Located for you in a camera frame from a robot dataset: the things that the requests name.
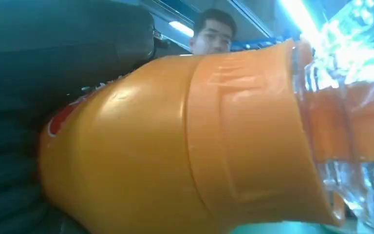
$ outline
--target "ceiling light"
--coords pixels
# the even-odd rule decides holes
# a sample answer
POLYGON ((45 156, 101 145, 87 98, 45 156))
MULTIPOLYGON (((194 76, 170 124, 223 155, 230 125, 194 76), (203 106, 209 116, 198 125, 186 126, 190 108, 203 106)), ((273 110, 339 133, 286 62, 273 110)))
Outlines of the ceiling light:
POLYGON ((169 24, 170 24, 173 28, 175 28, 175 29, 177 29, 178 31, 180 31, 180 32, 182 32, 182 33, 184 33, 184 34, 186 34, 186 35, 189 36, 189 37, 194 36, 194 31, 193 31, 191 28, 185 26, 184 24, 182 24, 182 23, 180 23, 180 22, 178 22, 178 21, 172 21, 172 22, 170 22, 169 24))
POLYGON ((301 0, 280 0, 303 36, 315 49, 320 45, 320 34, 301 0))

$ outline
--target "dark jacket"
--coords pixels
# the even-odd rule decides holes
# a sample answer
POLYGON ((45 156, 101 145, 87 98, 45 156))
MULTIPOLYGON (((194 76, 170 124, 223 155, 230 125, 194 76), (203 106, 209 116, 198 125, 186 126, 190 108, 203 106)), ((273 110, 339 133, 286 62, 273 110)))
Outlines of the dark jacket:
POLYGON ((41 193, 38 135, 82 87, 147 61, 152 26, 109 0, 0 1, 0 234, 85 233, 41 193))

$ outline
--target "black hair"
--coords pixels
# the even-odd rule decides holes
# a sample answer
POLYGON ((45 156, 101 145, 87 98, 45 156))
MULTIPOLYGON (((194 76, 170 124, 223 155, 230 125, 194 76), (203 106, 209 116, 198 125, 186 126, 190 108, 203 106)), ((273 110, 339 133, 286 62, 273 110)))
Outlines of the black hair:
POLYGON ((208 9, 198 16, 194 22, 194 35, 198 35, 206 27, 206 21, 210 19, 229 26, 233 32, 233 37, 236 35, 237 25, 233 17, 218 9, 208 9))

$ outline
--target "orange bottle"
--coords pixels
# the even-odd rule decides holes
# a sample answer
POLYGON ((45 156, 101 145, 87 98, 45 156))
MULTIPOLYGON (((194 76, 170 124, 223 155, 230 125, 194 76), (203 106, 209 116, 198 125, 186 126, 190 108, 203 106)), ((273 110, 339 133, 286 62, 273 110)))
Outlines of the orange bottle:
MULTIPOLYGON (((310 47, 292 41, 155 60, 48 124, 44 190, 93 234, 220 234, 282 220, 339 225, 343 201, 332 192, 340 190, 323 184, 322 168, 343 159, 335 152, 345 144, 334 138, 342 127, 326 133, 341 113, 329 92, 305 88, 311 61, 310 47)), ((372 127, 360 117, 352 123, 359 132, 372 127)), ((374 152, 360 136, 360 149, 374 152)))

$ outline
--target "red label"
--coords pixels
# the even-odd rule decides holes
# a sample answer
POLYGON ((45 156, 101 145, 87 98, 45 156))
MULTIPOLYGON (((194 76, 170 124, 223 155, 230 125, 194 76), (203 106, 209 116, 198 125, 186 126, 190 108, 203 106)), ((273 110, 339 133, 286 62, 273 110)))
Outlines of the red label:
POLYGON ((51 137, 59 132, 62 127, 62 124, 68 118, 68 116, 75 110, 75 108, 86 99, 87 96, 80 97, 78 100, 70 103, 62 111, 58 112, 48 123, 48 134, 51 137))

